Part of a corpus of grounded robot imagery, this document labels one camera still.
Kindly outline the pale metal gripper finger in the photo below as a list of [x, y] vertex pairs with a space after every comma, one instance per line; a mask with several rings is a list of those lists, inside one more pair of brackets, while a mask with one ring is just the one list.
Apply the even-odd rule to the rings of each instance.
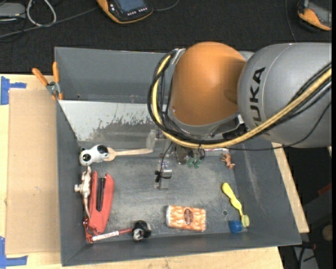
[[147, 139], [146, 139], [146, 147], [148, 149], [154, 150], [159, 147], [164, 141], [164, 136], [160, 129], [151, 129]]
[[168, 190], [171, 177], [172, 168], [170, 163], [168, 161], [159, 163], [158, 168], [155, 171], [154, 188], [159, 190]]

